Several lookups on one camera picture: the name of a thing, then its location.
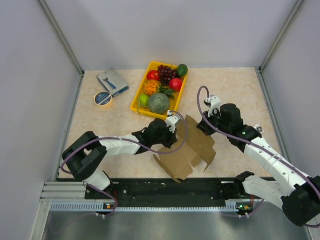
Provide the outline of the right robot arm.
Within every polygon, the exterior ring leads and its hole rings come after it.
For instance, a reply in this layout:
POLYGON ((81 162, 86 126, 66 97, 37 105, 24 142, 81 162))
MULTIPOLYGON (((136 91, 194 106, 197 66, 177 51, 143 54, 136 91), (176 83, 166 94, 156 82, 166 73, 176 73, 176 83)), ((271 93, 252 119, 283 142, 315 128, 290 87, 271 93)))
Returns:
POLYGON ((274 179, 243 172, 233 185, 234 194, 239 198, 253 195, 273 204, 298 227, 319 228, 320 177, 300 171, 274 150, 257 127, 244 124, 235 104, 221 104, 217 97, 208 97, 204 103, 208 110, 200 112, 202 120, 197 127, 207 136, 226 136, 231 145, 253 158, 274 179))

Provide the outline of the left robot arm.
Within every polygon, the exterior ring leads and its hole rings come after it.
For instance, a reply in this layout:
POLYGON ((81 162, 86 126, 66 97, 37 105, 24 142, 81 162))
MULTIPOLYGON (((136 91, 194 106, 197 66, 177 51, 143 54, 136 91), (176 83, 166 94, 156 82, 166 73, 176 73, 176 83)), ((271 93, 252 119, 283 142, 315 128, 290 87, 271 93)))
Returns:
POLYGON ((157 118, 143 130, 124 137, 99 137, 88 131, 62 154, 63 165, 75 180, 95 187, 102 198, 109 198, 114 187, 109 176, 99 169, 102 160, 124 154, 139 155, 155 145, 170 148, 177 142, 176 124, 179 121, 173 115, 166 120, 157 118))

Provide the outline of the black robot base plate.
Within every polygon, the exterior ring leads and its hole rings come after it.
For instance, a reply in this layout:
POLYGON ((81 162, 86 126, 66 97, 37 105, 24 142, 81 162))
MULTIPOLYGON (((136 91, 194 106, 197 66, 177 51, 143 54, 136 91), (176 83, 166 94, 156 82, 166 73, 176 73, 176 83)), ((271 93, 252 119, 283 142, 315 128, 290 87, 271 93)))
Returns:
POLYGON ((123 208, 224 207, 227 200, 252 204, 254 197, 242 192, 236 181, 228 177, 188 178, 180 183, 171 178, 113 178, 106 192, 123 208))

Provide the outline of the brown cardboard paper box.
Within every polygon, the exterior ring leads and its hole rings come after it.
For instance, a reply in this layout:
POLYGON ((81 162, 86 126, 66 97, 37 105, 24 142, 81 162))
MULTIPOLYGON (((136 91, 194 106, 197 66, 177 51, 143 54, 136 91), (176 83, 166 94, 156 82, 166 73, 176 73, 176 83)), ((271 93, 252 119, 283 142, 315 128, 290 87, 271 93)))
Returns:
POLYGON ((197 121, 191 116, 185 117, 186 123, 177 124, 178 140, 171 148, 162 148, 162 152, 153 158, 157 164, 176 182, 186 180, 201 162, 209 167, 216 157, 215 141, 197 128, 197 121))

